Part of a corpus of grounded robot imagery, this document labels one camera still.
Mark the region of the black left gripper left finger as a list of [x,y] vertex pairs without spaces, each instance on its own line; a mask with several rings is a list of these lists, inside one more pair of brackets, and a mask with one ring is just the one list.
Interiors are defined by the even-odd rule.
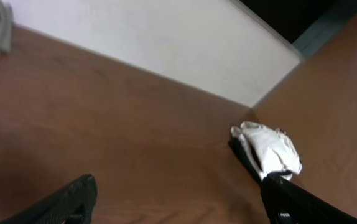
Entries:
[[95,178],[86,174],[0,224],[90,224],[97,195]]

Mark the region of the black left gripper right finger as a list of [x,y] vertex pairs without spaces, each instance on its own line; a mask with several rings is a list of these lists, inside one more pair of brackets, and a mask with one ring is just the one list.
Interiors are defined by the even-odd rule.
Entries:
[[357,224],[357,218],[342,212],[277,173],[265,177],[261,197],[272,224]]

